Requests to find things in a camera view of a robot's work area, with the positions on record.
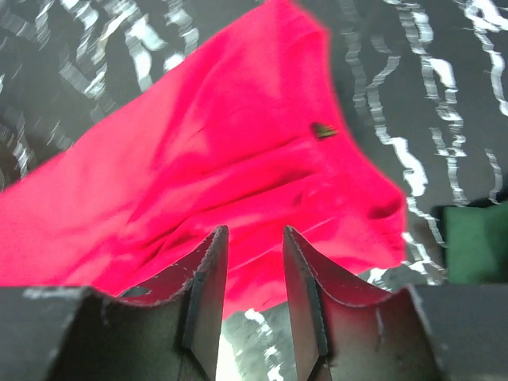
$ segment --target green object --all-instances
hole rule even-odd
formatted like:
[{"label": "green object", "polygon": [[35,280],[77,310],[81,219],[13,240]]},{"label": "green object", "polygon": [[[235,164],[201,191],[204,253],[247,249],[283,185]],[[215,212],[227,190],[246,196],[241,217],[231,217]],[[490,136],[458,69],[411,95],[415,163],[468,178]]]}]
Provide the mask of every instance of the green object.
[{"label": "green object", "polygon": [[508,202],[444,211],[450,283],[508,282]]}]

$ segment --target red garment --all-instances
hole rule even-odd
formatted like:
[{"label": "red garment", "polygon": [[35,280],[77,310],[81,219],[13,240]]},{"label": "red garment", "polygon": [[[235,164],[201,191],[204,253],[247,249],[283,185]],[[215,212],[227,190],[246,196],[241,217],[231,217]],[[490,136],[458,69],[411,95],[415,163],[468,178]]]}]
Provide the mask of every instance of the red garment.
[{"label": "red garment", "polygon": [[[349,135],[327,32],[268,0],[0,196],[0,285],[152,277],[230,228],[227,318],[286,300],[292,225],[353,273],[404,260],[404,198]],[[325,131],[317,139],[311,125]]]}]

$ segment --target small black tag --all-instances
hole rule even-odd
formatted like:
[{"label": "small black tag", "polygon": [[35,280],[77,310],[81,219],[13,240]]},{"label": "small black tag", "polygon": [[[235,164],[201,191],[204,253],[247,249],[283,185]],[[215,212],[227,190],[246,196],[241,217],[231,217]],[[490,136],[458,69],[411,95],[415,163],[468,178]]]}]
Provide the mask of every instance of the small black tag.
[{"label": "small black tag", "polygon": [[326,139],[327,137],[334,137],[337,135],[337,131],[335,129],[324,123],[314,122],[312,125],[310,125],[310,128],[312,129],[312,132],[316,138],[319,140]]}]

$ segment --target red fabric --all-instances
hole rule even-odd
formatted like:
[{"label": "red fabric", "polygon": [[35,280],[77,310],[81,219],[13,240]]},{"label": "red fabric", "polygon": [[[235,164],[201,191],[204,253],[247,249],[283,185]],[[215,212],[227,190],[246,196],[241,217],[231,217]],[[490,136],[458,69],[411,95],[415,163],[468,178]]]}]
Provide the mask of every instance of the red fabric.
[{"label": "red fabric", "polygon": [[[351,272],[404,259],[401,192],[360,153],[327,32],[268,0],[0,195],[0,285],[118,295],[230,227],[227,318],[286,300],[283,227]],[[310,125],[337,135],[319,140]]]}]

